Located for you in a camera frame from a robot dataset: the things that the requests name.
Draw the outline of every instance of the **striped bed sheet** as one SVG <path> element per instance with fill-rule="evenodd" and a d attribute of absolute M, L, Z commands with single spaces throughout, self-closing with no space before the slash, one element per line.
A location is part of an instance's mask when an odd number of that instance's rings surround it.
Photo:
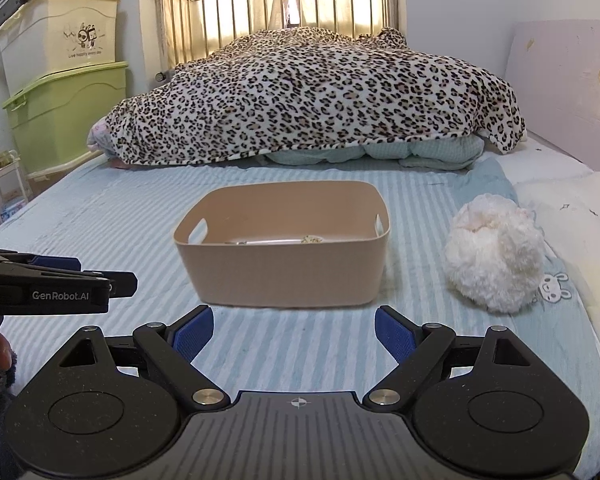
<path fill-rule="evenodd" d="M 600 470 L 600 357 L 577 291 L 560 304 L 539 301 L 515 316 L 487 314 L 446 284 L 441 254 L 459 207 L 484 192 L 515 197 L 496 160 L 467 174 L 406 170 L 366 158 L 311 168 L 236 165 L 120 171 L 98 158 L 78 168 L 0 227 L 0 248 L 76 256 L 85 269 L 131 270 L 139 288 L 112 300 L 108 314 L 11 317 L 2 332 L 18 353 L 15 392 L 81 326 L 127 335 L 146 322 L 167 324 L 198 304 L 171 238 L 186 211 L 209 191 L 285 180 L 362 180 L 388 206 L 392 232 L 385 276 L 373 304 L 332 309 L 255 309 L 212 306 L 214 337 L 194 364 L 235 398 L 239 390 L 353 390 L 359 397 L 395 362 L 376 341 L 373 316 L 389 304 L 421 324 L 437 321 L 461 335 L 483 335 L 503 324 L 580 397 L 590 433 L 579 478 Z M 547 272 L 563 272 L 547 257 Z"/>

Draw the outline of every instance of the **plastic storage box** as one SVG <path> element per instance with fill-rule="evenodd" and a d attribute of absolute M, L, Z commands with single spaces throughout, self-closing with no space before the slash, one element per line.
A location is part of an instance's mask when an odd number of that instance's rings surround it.
<path fill-rule="evenodd" d="M 31 0 L 0 27 L 9 94 L 45 75 L 115 62 L 119 0 Z"/>
<path fill-rule="evenodd" d="M 275 182 L 213 190 L 173 237 L 205 303 L 347 306 L 378 294 L 389 228 L 371 184 Z"/>
<path fill-rule="evenodd" d="M 53 184 L 60 182 L 64 177 L 71 173 L 75 168 L 83 165 L 85 162 L 101 155 L 102 152 L 87 152 L 70 162 L 60 164 L 42 171 L 36 171 L 27 175 L 27 182 L 33 195 L 38 196 L 43 191 L 49 189 Z"/>
<path fill-rule="evenodd" d="M 89 129 L 125 98 L 126 67 L 118 62 L 48 75 L 3 103 L 27 173 L 88 152 Z"/>

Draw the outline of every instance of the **beige plastic basket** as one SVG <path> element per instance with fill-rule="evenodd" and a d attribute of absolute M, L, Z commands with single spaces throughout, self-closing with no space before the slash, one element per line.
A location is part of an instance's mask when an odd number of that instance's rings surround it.
<path fill-rule="evenodd" d="M 320 307 L 373 301 L 389 230 L 371 184 L 275 182 L 208 193 L 173 237 L 205 303 Z"/>

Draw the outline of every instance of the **green storage box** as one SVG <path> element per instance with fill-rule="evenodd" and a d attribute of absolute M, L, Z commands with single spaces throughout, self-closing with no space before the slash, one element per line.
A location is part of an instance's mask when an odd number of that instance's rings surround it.
<path fill-rule="evenodd" d="M 27 173 L 87 152 L 95 122 L 126 97 L 126 62 L 85 66 L 38 79 L 4 102 Z"/>

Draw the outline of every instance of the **metal screw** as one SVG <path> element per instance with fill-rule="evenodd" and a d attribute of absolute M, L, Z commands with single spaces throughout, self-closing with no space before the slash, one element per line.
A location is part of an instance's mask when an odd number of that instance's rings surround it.
<path fill-rule="evenodd" d="M 369 400 L 380 406 L 395 404 L 400 400 L 400 394 L 394 390 L 374 390 L 369 394 Z"/>
<path fill-rule="evenodd" d="M 224 399 L 224 394 L 215 388 L 204 388 L 203 390 L 198 390 L 193 394 L 194 402 L 202 404 L 203 406 L 217 404 L 222 399 Z"/>

